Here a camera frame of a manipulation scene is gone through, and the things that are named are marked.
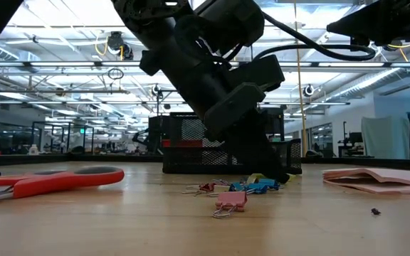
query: wooden table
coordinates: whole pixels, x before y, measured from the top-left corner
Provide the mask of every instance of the wooden table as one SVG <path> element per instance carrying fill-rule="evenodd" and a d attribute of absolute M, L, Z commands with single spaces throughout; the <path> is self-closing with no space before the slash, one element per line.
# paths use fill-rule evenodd
<path fill-rule="evenodd" d="M 213 219 L 215 198 L 185 185 L 238 176 L 163 174 L 161 164 L 66 162 L 0 167 L 4 174 L 111 165 L 124 181 L 0 201 L 0 255 L 410 255 L 410 195 L 378 196 L 322 183 L 321 170 L 279 192 L 250 195 L 245 213 Z M 381 216 L 370 210 L 378 208 Z"/>

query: security camera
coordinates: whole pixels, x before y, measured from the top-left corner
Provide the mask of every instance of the security camera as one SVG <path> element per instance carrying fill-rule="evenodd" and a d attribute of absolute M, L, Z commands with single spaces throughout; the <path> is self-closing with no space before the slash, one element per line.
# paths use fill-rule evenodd
<path fill-rule="evenodd" d="M 311 97 L 314 94 L 314 87 L 312 85 L 307 85 L 307 87 L 303 88 L 303 96 Z"/>

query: ceiling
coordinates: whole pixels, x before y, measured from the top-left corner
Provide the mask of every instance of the ceiling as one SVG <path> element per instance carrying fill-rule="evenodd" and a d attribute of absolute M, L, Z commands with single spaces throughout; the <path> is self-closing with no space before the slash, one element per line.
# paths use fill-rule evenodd
<path fill-rule="evenodd" d="M 190 2 L 196 8 L 203 0 L 190 0 Z M 326 25 L 363 7 L 363 5 L 353 5 L 358 2 L 353 0 L 299 0 L 299 4 L 296 6 L 297 18 L 295 19 L 295 6 L 292 3 L 278 4 L 274 0 L 258 0 L 257 2 L 267 14 L 292 28 L 295 28 L 295 22 L 297 22 L 299 32 L 322 44 L 349 43 L 347 37 L 328 33 L 325 30 Z M 71 61 L 120 61 L 118 55 L 114 55 L 108 50 L 105 54 L 100 54 L 105 51 L 106 37 L 112 31 L 123 33 L 125 42 L 134 51 L 134 60 L 140 60 L 144 46 L 124 26 L 110 0 L 25 0 L 25 3 L 20 6 L 1 33 L 0 49 L 5 53 L 17 56 L 18 61 L 54 61 L 58 64 L 56 67 L 36 67 L 36 73 L 21 71 L 20 68 L 14 67 L 0 68 L 0 89 L 51 91 L 63 88 L 64 90 L 80 91 L 66 95 L 36 93 L 24 96 L 40 102 L 50 100 L 73 102 L 84 99 L 106 102 L 140 102 L 138 105 L 135 103 L 96 105 L 97 109 L 90 105 L 77 104 L 66 106 L 36 105 L 45 111 L 61 108 L 62 110 L 74 111 L 77 113 L 76 115 L 123 116 L 135 119 L 155 115 L 155 104 L 142 103 L 156 100 L 152 91 L 155 85 L 160 86 L 163 90 L 174 90 L 170 81 L 162 73 L 150 77 L 145 75 L 137 66 L 121 67 L 119 69 L 124 72 L 124 77 L 120 80 L 113 80 L 108 76 L 108 71 L 112 67 L 72 68 L 61 64 Z M 266 22 L 264 35 L 253 44 L 252 55 L 273 46 L 294 42 L 292 36 Z M 374 59 L 375 62 L 399 61 L 401 57 L 398 52 L 387 52 L 380 48 L 378 51 L 378 56 Z M 287 50 L 276 55 L 280 62 L 295 62 L 298 59 L 306 63 L 336 61 L 317 53 L 315 50 L 300 50 L 299 54 L 298 58 L 296 50 Z M 236 62 L 250 60 L 250 48 L 243 48 L 234 59 Z M 299 101 L 299 76 L 296 64 L 291 68 L 284 68 L 284 71 L 285 82 L 277 90 L 268 93 L 266 102 Z M 320 88 L 320 92 L 317 93 L 323 93 L 326 96 L 327 93 L 339 89 L 347 82 L 377 71 L 377 69 L 363 67 L 360 69 L 302 68 L 300 78 L 303 86 L 313 85 Z M 6 99 L 19 100 L 14 97 L 6 97 Z M 173 92 L 164 99 L 163 103 L 169 102 L 182 103 L 183 99 L 176 92 Z M 171 104 L 169 110 L 161 106 L 160 111 L 164 113 L 187 112 L 191 109 L 185 104 Z M 56 114 L 68 116 L 68 114 L 59 112 Z"/>

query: scissor handle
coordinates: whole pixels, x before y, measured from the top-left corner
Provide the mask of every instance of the scissor handle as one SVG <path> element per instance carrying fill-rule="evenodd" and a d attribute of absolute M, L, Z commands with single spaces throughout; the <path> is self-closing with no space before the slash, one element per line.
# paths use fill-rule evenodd
<path fill-rule="evenodd" d="M 85 186 L 101 186 L 121 181 L 122 169 L 115 167 L 90 167 L 74 172 L 62 171 L 51 175 L 35 175 L 14 185 L 14 198 L 36 196 Z"/>

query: pink paper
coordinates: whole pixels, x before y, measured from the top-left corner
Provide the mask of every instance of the pink paper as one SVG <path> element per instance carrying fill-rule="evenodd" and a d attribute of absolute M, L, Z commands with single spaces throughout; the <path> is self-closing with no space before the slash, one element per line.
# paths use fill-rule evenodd
<path fill-rule="evenodd" d="M 323 172 L 324 182 L 370 193 L 410 193 L 410 171 L 395 169 L 338 169 Z"/>

